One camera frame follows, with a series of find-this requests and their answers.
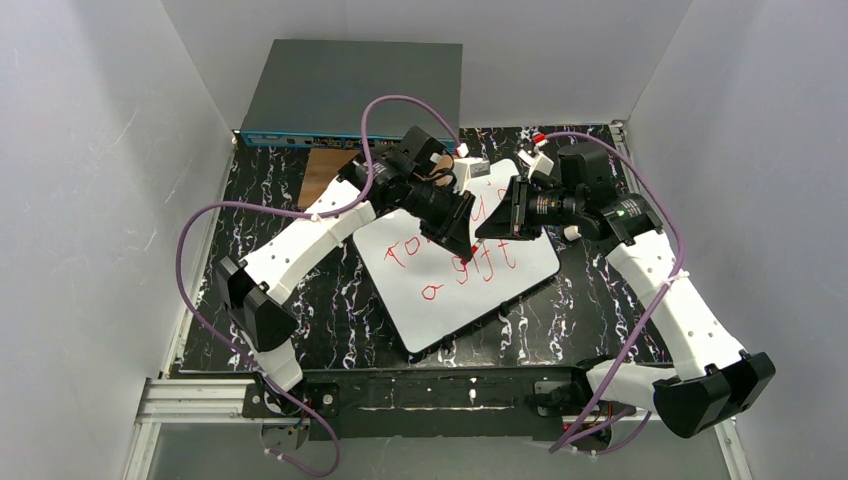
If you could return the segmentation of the white whiteboard black frame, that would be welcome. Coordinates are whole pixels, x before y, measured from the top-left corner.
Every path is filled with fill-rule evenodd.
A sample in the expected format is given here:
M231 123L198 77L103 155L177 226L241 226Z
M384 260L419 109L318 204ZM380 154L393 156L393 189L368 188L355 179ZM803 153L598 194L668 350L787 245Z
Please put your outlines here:
M405 350L418 354L555 276L561 261L547 235L485 241L469 261L420 232L405 211L357 230L353 243Z

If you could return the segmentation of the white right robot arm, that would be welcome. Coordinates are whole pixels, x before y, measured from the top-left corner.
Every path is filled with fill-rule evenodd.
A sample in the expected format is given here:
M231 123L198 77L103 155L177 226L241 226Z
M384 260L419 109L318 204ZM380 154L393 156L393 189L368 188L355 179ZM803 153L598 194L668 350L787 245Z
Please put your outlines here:
M589 140L542 150L544 135L524 142L527 169L476 229L484 240L529 241L546 226L569 240L606 242L606 261L644 305L638 326L653 325L669 367L630 363L624 354L580 362L571 381L533 395L548 413L588 412L600 402L643 409L681 438L748 410L776 373L764 352L748 351L707 306L683 268L684 247L648 192L621 193L609 166L610 146Z

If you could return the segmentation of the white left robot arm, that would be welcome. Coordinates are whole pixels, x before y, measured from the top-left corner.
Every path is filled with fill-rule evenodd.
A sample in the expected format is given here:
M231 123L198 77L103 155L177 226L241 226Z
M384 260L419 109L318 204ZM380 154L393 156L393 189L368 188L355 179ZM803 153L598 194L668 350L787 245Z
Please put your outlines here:
M446 184L435 168L446 147L419 127L397 144L366 147L346 162L321 196L281 233L240 260L225 258L214 273L224 307L268 385L290 391L303 378L292 337L298 322L284 305L307 273L357 230L402 210L423 237L469 260L475 196Z

